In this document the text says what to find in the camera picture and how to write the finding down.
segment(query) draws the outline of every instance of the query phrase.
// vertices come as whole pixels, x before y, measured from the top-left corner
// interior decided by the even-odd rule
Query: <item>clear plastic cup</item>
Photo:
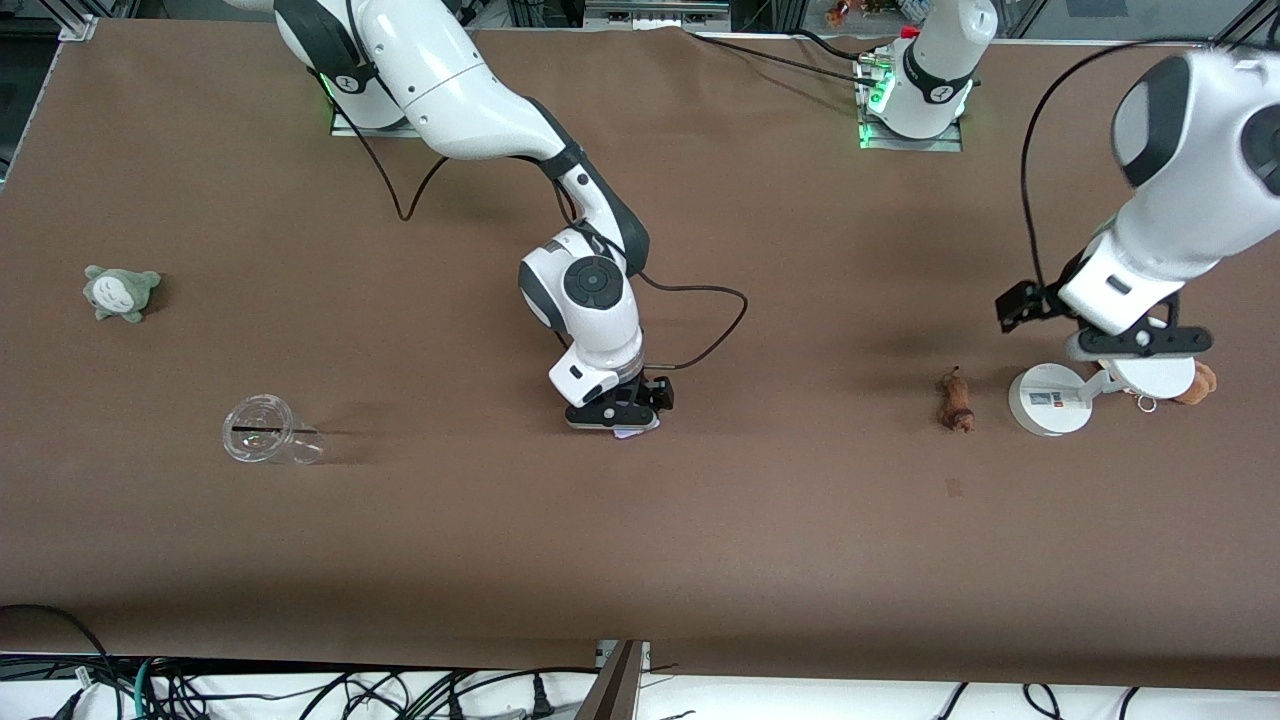
[[[324,436],[279,397],[255,395],[227,415],[223,447],[241,462],[310,465],[324,455]]]

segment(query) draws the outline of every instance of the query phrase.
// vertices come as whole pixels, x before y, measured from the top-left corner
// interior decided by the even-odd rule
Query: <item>teal wire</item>
[[[138,717],[146,716],[146,711],[142,708],[142,683],[147,678],[150,665],[150,660],[143,660],[142,665],[138,666],[138,676],[133,679],[133,714]]]

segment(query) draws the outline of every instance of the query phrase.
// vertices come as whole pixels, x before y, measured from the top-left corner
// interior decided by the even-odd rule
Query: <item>orange plush toy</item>
[[[1179,395],[1174,398],[1174,402],[1181,402],[1183,405],[1197,405],[1201,400],[1208,397],[1208,393],[1217,389],[1217,375],[1208,365],[1196,361],[1196,379],[1192,380],[1192,387],[1187,388],[1187,392]]]

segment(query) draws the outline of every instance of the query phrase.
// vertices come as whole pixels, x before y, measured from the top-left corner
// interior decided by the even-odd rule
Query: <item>brown tabletop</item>
[[[1071,331],[1001,336],[992,301],[1029,275],[1027,118],[1087,49],[993,46],[946,155],[859,150],[847,85],[680,31],[477,42],[645,222],[655,279],[751,297],[663,427],[563,424],[516,288],[561,227],[535,169],[451,163],[399,223],[274,27],[104,22],[0,196],[0,598],[140,655],[582,664],[644,637],[699,673],[1280,685],[1280,243],[1185,292],[1217,338],[1203,405],[1111,396],[1059,439],[1006,407]],[[1152,53],[1048,108],[1050,273],[1128,197],[1107,126]],[[434,160],[374,145],[402,195]],[[141,325],[93,320],[88,264],[164,274]],[[637,295],[653,361],[735,311]],[[933,423],[954,365],[972,436]],[[221,419],[257,392],[332,462],[230,460]]]

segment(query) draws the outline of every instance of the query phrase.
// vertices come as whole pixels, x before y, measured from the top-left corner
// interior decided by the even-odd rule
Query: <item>green stuffed toy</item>
[[[99,320],[119,315],[131,323],[142,322],[142,309],[151,299],[151,288],[160,284],[160,273],[147,270],[105,270],[97,265],[84,268],[88,284],[84,297],[93,306],[93,316]]]

